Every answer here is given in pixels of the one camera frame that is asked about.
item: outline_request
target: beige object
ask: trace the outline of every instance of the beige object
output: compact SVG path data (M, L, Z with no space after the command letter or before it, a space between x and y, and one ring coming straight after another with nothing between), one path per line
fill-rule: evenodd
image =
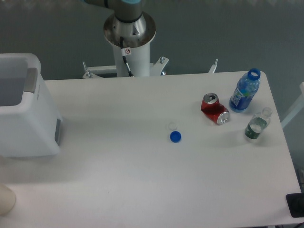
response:
M0 184L0 215L6 214L12 210L15 202L15 193L4 184Z

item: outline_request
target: bottle cap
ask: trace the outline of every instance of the bottle cap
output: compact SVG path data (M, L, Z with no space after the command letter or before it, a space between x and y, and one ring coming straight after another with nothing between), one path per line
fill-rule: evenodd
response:
M170 122L168 128L171 131L175 131L177 129L177 124L175 122Z
M256 81L261 77L261 72L257 68L252 68L251 70L248 71L248 78L250 80Z
M264 109L262 110L262 115L263 115L263 116L271 117L271 114L272 114L271 108L266 107L266 108L264 108Z
M172 142L178 143L181 140L181 133L178 131L171 132L170 139Z

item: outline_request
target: black object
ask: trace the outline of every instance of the black object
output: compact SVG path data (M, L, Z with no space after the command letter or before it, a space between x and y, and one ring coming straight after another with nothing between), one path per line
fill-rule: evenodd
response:
M303 224L304 224L304 222L299 223L299 224L298 224L298 225L296 225L294 228L298 228L298 227L302 226Z
M304 193L287 194L286 200L292 217L304 217Z

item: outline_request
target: crushed can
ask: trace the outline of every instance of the crushed can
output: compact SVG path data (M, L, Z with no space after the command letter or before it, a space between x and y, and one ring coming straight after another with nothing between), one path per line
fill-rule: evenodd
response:
M229 110L219 102L219 97L215 93L204 95L201 103L202 112L217 125L222 125L229 121Z

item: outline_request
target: cable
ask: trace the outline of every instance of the cable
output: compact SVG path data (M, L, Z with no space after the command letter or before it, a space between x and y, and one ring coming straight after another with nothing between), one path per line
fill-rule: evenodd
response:
M298 227L302 226L303 224L304 224L304 222L301 222L298 225L296 225L294 228L298 228Z
M124 48L124 38L123 37L120 37L120 49L123 49ZM123 62L125 63L126 67L127 67L127 71L129 73L129 77L134 77L134 75L132 74L131 72L131 69L129 67L129 64L127 62L127 58L125 56L123 56Z

